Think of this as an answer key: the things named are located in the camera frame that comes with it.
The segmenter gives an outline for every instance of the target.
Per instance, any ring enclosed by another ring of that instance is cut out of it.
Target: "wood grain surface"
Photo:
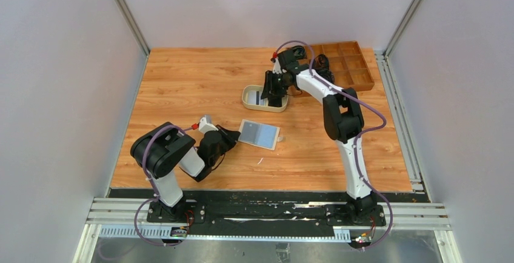
[[[166,121],[187,128],[204,114],[214,124],[237,130],[242,119],[280,127],[284,140],[274,151],[238,143],[221,166],[202,182],[179,167],[182,188],[238,190],[345,190],[344,168],[335,143],[323,126],[322,107],[314,98],[290,98],[282,113],[243,107],[245,86],[262,85],[271,70],[273,48],[154,48],[144,73],[112,187],[149,187],[141,168],[130,156],[136,139]],[[410,191],[407,170],[371,49],[363,49],[376,82],[359,98],[382,112],[387,127],[363,136],[366,168],[371,183],[381,191]],[[365,127],[380,119],[363,109]],[[202,134],[188,134],[199,144]]]

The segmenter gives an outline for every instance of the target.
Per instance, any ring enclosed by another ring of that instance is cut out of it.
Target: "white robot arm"
[[[215,125],[212,124],[211,117],[205,115],[198,123],[198,130],[205,134],[209,131],[217,131]],[[184,157],[178,162],[180,168],[189,176],[196,178],[205,169],[205,162],[198,156],[196,149],[191,147]],[[178,185],[175,177],[175,172],[171,171],[159,179],[154,177],[155,187],[160,193],[160,200],[169,207],[174,207],[182,198],[182,189]]]
[[[323,99],[326,96],[334,96],[338,94],[333,90],[334,88],[340,91],[343,90],[343,88],[333,84],[331,88],[327,88],[326,85],[312,77],[308,70],[304,70],[300,74],[296,75],[296,83],[298,88],[312,95],[321,104],[323,104]],[[371,188],[365,185],[359,177],[357,165],[355,164],[355,151],[353,150],[354,139],[355,137],[352,137],[348,139],[347,142],[335,139],[335,143],[339,149],[339,153],[341,154],[342,164],[346,174],[346,192],[351,198],[358,199],[369,195],[372,191]],[[368,180],[364,165],[364,157],[362,155],[362,140],[360,139],[357,140],[357,150],[361,173],[364,175],[364,179]]]
[[[272,71],[266,72],[266,79],[264,83],[263,93],[261,98],[268,99],[268,105],[282,106],[282,96],[287,94],[287,89],[290,86],[309,93],[317,101],[323,105],[325,131],[332,138],[341,154],[342,164],[346,174],[346,189],[348,195],[353,199],[360,199],[371,194],[372,190],[362,180],[367,180],[367,173],[364,166],[364,158],[362,156],[362,142],[357,140],[357,155],[362,177],[359,175],[357,169],[354,141],[356,135],[362,130],[364,126],[364,119],[360,106],[345,97],[341,96],[337,91],[346,91],[356,93],[353,89],[343,89],[328,83],[329,86],[323,84],[318,79],[314,78],[312,74],[317,75],[315,72],[309,72],[306,65],[299,65],[296,60],[291,57],[283,57],[281,54],[287,54],[288,51],[279,54],[278,58],[273,58],[275,63]],[[340,107],[347,107],[346,113],[340,112]]]

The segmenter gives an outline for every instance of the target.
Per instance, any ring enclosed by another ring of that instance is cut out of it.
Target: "cable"
[[[162,133],[166,132],[167,130],[171,130],[172,128],[177,129],[180,133],[185,135],[185,130],[181,129],[180,127],[177,127],[176,125],[167,125],[163,127],[162,129],[158,130],[155,135],[152,136],[150,141],[148,142],[148,145],[145,148],[145,151],[143,153],[143,159],[141,162],[141,168],[143,168],[143,172],[145,173],[147,180],[150,181],[150,185],[152,186],[153,192],[155,192],[155,197],[159,198],[161,195],[159,193],[159,190],[155,186],[155,183],[153,182],[153,177],[150,174],[150,172],[146,168],[146,160],[148,159],[148,154],[150,153],[150,148],[152,147],[152,144],[155,142],[155,140],[162,135]]]
[[[280,49],[283,48],[283,46],[287,45],[287,44],[290,44],[290,43],[300,43],[302,45],[305,45],[306,47],[309,48],[310,52],[311,52],[311,55],[314,56],[314,50],[312,49],[312,47],[303,42],[303,41],[298,41],[298,40],[292,40],[292,41],[287,41],[285,43],[283,43],[282,45],[280,45],[275,53],[277,53]],[[361,171],[361,167],[359,165],[359,156],[358,156],[358,148],[357,148],[357,141],[358,139],[361,138],[361,136],[364,134],[364,133],[367,133],[367,132],[371,132],[371,131],[375,131],[375,130],[379,130],[381,128],[384,128],[387,124],[387,120],[386,120],[386,117],[384,115],[382,115],[379,111],[377,111],[376,109],[374,109],[373,107],[371,107],[370,105],[366,104],[365,102],[361,101],[360,99],[357,99],[357,98],[354,98],[353,96],[349,95],[348,93],[346,92],[342,92],[340,91],[339,89],[335,88],[335,85],[333,84],[329,84],[327,83],[327,81],[325,79],[323,79],[322,77],[320,77],[313,69],[313,64],[314,64],[314,58],[312,58],[310,60],[310,64],[309,64],[309,73],[310,75],[312,76],[312,78],[314,78],[315,80],[321,82],[323,85],[325,85],[329,90],[332,90],[336,93],[339,93],[340,95],[343,95],[344,97],[350,99],[351,101],[354,101],[354,102],[357,102],[358,104],[362,105],[363,107],[369,109],[370,111],[372,111],[374,114],[376,114],[380,119],[382,119],[382,124],[377,126],[377,127],[372,127],[372,128],[367,128],[365,130],[363,130],[362,132],[360,132],[359,134],[357,134],[357,136],[355,136],[355,139],[353,140],[353,152],[355,154],[355,165],[357,167],[357,172],[359,173],[359,178],[362,180],[362,182],[368,186],[373,192],[376,193],[376,195],[378,195],[386,204],[387,204],[387,208],[389,209],[389,225],[387,226],[387,229],[385,230],[385,233],[374,243],[372,243],[371,245],[369,245],[368,247],[363,247],[362,250],[366,250],[366,249],[370,249],[370,248],[373,248],[374,246],[380,244],[380,242],[382,242],[387,235],[389,235],[389,233],[391,232],[391,228],[393,227],[393,208],[391,207],[391,203],[389,202],[389,200],[382,194],[380,193],[380,191],[378,191],[375,187],[373,187],[371,185],[371,183],[369,183],[368,180],[366,180],[366,178],[364,177],[364,175],[362,174],[362,171]]]
[[[148,198],[147,200],[145,200],[139,207],[138,207],[138,210],[136,211],[136,215],[134,216],[134,228],[136,229],[136,233],[138,234],[138,237],[140,239],[142,239],[144,242],[150,244],[150,245],[154,245],[154,246],[157,246],[157,247],[173,247],[173,246],[177,246],[178,244],[180,244],[181,242],[178,242],[178,243],[157,243],[157,242],[154,242],[154,241],[151,241],[147,238],[145,238],[143,236],[143,234],[141,233],[141,231],[139,230],[139,227],[138,227],[138,215],[139,215],[139,212],[141,211],[141,209],[143,208],[143,206],[147,203],[149,203],[150,201],[153,201],[153,202],[157,202],[159,201],[158,198]]]
[[[117,260],[120,260],[121,258],[125,257],[127,254],[129,254],[132,250],[134,250],[134,248],[136,247],[137,244],[134,244],[132,247],[130,247],[127,251],[121,253],[121,255],[119,256],[116,256],[116,257],[106,257],[103,253],[102,253],[102,247],[106,244],[102,244],[104,240],[101,239],[99,242],[98,242],[98,246],[96,247],[95,251],[96,251],[96,254],[98,254],[98,256],[103,260],[103,261],[117,261]]]
[[[223,154],[223,157],[221,158],[221,161],[216,165],[216,167],[212,168],[211,171],[214,171],[214,170],[218,169],[218,167],[221,165],[221,162],[223,162],[223,160],[225,159],[225,154]]]
[[[189,224],[189,215],[187,213],[190,213],[192,216],[192,220],[191,220],[191,224]],[[189,234],[189,229],[190,227],[195,223],[195,213],[192,211],[192,210],[187,210],[187,213],[185,214],[186,218],[187,218],[187,235]]]
[[[371,216],[370,218],[373,221],[373,225],[371,226],[371,230],[373,231],[373,233],[371,235],[371,239],[373,239],[375,237],[376,223],[375,223],[375,219],[373,219],[373,216]]]

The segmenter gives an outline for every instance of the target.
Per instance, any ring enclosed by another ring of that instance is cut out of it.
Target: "metal frame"
[[[133,221],[137,208],[145,199],[122,199],[122,198],[95,198],[90,212],[86,219],[82,238],[77,248],[73,262],[90,262],[95,252],[95,246],[100,237],[103,227],[110,230],[110,238],[131,238],[132,233],[116,231],[126,230],[133,227]],[[327,204],[340,204],[341,202],[312,201],[308,203],[294,204],[295,208],[312,208],[325,206]],[[456,249],[455,240],[451,231],[450,222],[446,210],[442,204],[434,203],[404,203],[393,202],[395,214],[394,230],[430,230],[434,231],[438,240],[438,247],[443,262],[461,262]],[[158,228],[180,227],[184,224],[174,223],[148,223],[146,216],[148,205],[143,206],[138,215],[138,222],[144,226]],[[385,219],[389,223],[389,210],[384,209]],[[330,237],[285,237],[285,236],[210,236],[210,235],[188,235],[188,240],[214,240],[214,241],[276,241],[276,242],[326,242],[342,243],[347,242],[349,231],[366,230],[369,227],[344,226],[333,227],[334,235]],[[378,230],[385,230],[386,227],[378,227]]]
[[[412,2],[409,5],[409,8],[407,9],[405,15],[403,16],[402,20],[400,21],[398,27],[396,28],[395,33],[393,34],[391,40],[387,44],[387,47],[384,51],[384,56],[388,57],[391,55],[391,53],[394,51],[401,35],[403,34],[405,28],[410,22],[410,19],[412,19],[412,16],[417,11],[419,4],[422,0],[412,0]]]
[[[146,56],[148,56],[150,54],[150,47],[148,46],[148,43],[146,43],[146,41],[143,37],[143,34],[141,33],[141,30],[139,29],[138,24],[136,23],[136,20],[134,19],[134,16],[130,12],[127,2],[125,2],[125,0],[115,0],[115,1],[119,7],[121,13],[123,14],[123,17],[125,17],[125,20],[127,21],[127,25],[130,27],[132,33],[134,34],[136,41],[138,42],[139,46],[141,47],[141,50],[143,51],[143,53]]]
[[[375,57],[384,85],[385,96],[387,97],[389,109],[395,123],[398,141],[405,159],[412,190],[420,193],[426,192],[430,198],[430,192],[423,183],[423,175],[416,155],[415,143],[410,135],[410,125],[405,116],[405,108],[398,91],[394,73],[389,66],[389,60],[379,51],[375,51]]]
[[[443,262],[462,263],[453,231],[434,231]]]

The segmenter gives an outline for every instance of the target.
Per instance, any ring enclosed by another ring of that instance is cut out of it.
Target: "wooden tabletop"
[[[202,182],[195,182],[179,167],[182,188],[238,190],[345,190],[344,167],[335,143],[323,126],[321,104],[313,97],[290,98],[282,113],[243,107],[245,86],[263,85],[271,70],[274,48],[154,48],[121,148],[112,187],[149,187],[130,156],[136,139],[162,123],[187,128],[205,114],[214,124],[237,130],[242,119],[280,127],[284,139],[274,151],[238,143],[221,166]],[[375,80],[371,91],[359,98],[382,112],[386,128],[363,136],[363,151],[370,182],[381,191],[410,191],[409,177],[398,143],[373,50],[363,54]],[[365,128],[380,119],[363,109]],[[198,145],[202,134],[188,131]]]

